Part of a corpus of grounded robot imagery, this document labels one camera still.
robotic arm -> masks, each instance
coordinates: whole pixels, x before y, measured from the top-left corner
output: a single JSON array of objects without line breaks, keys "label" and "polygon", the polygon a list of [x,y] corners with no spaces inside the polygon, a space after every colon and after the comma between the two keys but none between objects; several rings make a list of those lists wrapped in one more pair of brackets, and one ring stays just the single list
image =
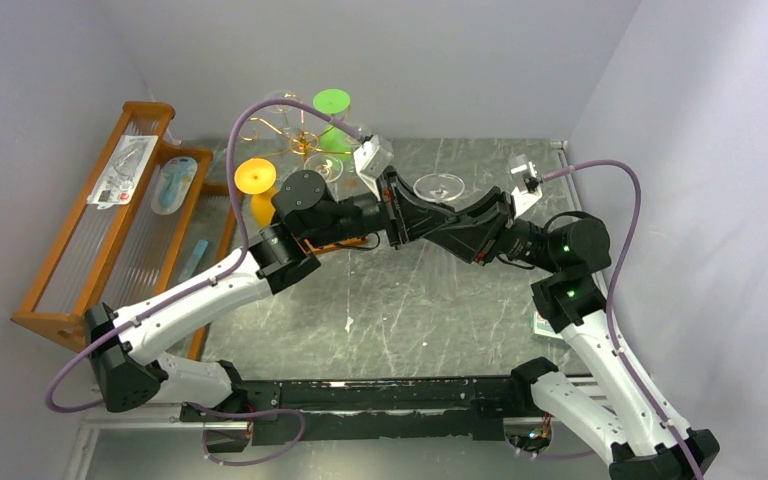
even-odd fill
[{"label": "robotic arm", "polygon": [[[235,250],[216,266],[146,302],[115,312],[104,305],[88,310],[88,343],[125,322],[135,324],[90,357],[106,408],[121,412],[146,402],[193,402],[238,411],[239,401],[233,399],[241,379],[233,365],[187,360],[166,350],[220,315],[304,279],[320,265],[308,245],[339,244],[383,230],[396,249],[425,239],[468,263],[486,265],[499,259],[552,274],[532,285],[538,312],[581,356],[616,414],[579,391],[544,358],[511,372],[506,395],[512,411],[536,407],[557,417],[609,465],[612,478],[691,478],[670,427],[680,432],[697,463],[707,469],[719,451],[710,431],[690,428],[620,334],[625,357],[668,415],[668,424],[661,422],[608,341],[605,298],[593,281],[594,273],[611,264],[610,240],[600,220],[570,212],[576,221],[549,229],[518,218],[540,198],[540,180],[531,165],[513,170],[518,186],[512,194],[494,187],[470,207],[455,211],[418,198],[387,166],[391,156],[386,142],[368,140],[355,153],[355,162],[372,191],[340,201],[315,172],[293,173],[273,198],[272,224],[250,240],[247,255]],[[146,315],[152,305],[175,298],[169,307]]]}]

white wall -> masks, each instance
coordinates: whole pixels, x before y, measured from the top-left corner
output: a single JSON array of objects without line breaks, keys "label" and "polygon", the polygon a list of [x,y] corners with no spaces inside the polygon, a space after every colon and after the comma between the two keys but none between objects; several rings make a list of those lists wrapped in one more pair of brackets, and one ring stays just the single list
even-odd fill
[{"label": "white wall", "polygon": [[[122,103],[146,97],[93,1],[0,2],[0,478],[63,475],[78,417],[49,413],[42,397],[69,353],[9,318]],[[88,388],[89,368],[78,373],[63,402]]]},{"label": "white wall", "polygon": [[[584,112],[572,160],[641,177],[620,320],[643,363],[723,452],[710,479],[768,479],[768,1],[645,1]],[[614,253],[619,171],[576,174]]]},{"label": "white wall", "polygon": [[336,87],[390,137],[568,138],[640,0],[104,3],[179,137]]}]

marble table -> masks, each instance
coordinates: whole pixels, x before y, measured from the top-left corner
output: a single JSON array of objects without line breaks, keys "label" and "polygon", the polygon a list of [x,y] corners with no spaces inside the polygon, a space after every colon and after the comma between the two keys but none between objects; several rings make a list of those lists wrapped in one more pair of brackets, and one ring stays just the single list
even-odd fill
[{"label": "marble table", "polygon": [[[197,143],[214,148],[208,179],[224,181],[223,143]],[[548,140],[395,139],[393,147],[393,165],[411,184],[432,172],[461,177],[466,190],[453,202],[457,208],[494,185],[510,191],[512,155],[526,154],[544,173],[561,167]],[[271,151],[271,141],[241,142],[236,160],[239,164]],[[292,154],[272,160],[279,181],[300,165],[300,157]],[[333,192],[337,198],[361,193],[357,183],[338,180]],[[542,224],[574,209],[573,204],[570,185],[558,180],[544,186],[543,200],[525,218]],[[201,201],[176,269],[200,238],[211,242],[200,267],[209,266],[227,211],[225,198]],[[248,205],[244,211],[254,231]],[[507,374],[538,356],[565,373],[587,373],[565,344],[532,336],[535,310],[529,285],[544,273],[498,262],[486,267],[447,263],[438,247],[426,241],[398,251],[386,245],[386,236],[382,243],[370,252],[322,255],[322,266],[304,281],[217,319],[203,359],[230,360],[243,378],[252,380]],[[233,245],[239,245],[239,238]],[[444,287],[435,288],[432,279]],[[182,354],[185,343],[171,351]]]}]

black cable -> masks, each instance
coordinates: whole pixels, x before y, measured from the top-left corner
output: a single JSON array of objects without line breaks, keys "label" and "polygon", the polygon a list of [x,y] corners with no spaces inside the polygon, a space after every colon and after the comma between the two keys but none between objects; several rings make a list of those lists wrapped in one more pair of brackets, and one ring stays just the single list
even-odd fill
[{"label": "black cable", "polygon": [[372,235],[375,235],[375,239],[377,240],[375,242],[375,245],[372,247],[358,247],[356,245],[343,245],[342,243],[335,243],[337,247],[340,247],[340,249],[346,249],[346,250],[360,250],[362,252],[368,252],[370,250],[375,250],[378,248],[379,245],[381,245],[381,235],[378,235],[378,232],[372,232]]},{"label": "black cable", "polygon": [[501,256],[498,256],[498,257],[496,257],[496,259],[497,259],[497,260],[499,260],[500,262],[504,263],[505,265],[510,265],[510,266],[512,266],[512,267],[521,268],[521,269],[523,269],[523,270],[534,270],[534,267],[533,267],[533,266],[529,266],[529,265],[522,265],[522,264],[519,264],[519,263],[514,263],[514,262],[512,262],[512,261],[510,261],[510,260],[505,260],[505,259],[504,259],[504,258],[502,258]]}]

table top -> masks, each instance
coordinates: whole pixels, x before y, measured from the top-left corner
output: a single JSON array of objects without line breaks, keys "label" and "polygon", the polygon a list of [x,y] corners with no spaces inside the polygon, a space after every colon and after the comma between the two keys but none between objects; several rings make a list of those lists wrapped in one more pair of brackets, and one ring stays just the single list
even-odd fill
[{"label": "table top", "polygon": [[[274,143],[241,142],[237,163],[275,151]],[[207,146],[215,147],[208,179],[224,182],[224,146]],[[393,148],[393,166],[410,184],[433,172],[461,177],[466,189],[452,202],[456,208],[494,185],[510,191],[512,155],[526,154],[542,173],[562,166],[548,140],[395,139]],[[294,154],[270,160],[279,182],[301,165]],[[351,172],[331,187],[338,199],[363,192]],[[523,218],[542,225],[575,208],[565,180],[544,185],[543,195]],[[173,278],[201,238],[211,246],[200,270],[210,266],[227,212],[227,198],[200,201]],[[248,205],[244,212],[249,231],[256,231]],[[396,251],[382,237],[383,245],[370,252],[320,255],[322,266],[302,282],[214,321],[203,359],[230,360],[251,380],[507,374],[539,356],[565,373],[587,373],[567,345],[532,335],[530,284],[545,273],[498,262],[465,264],[426,241]],[[232,245],[239,244],[235,237]],[[183,346],[173,353],[180,355]]]}]

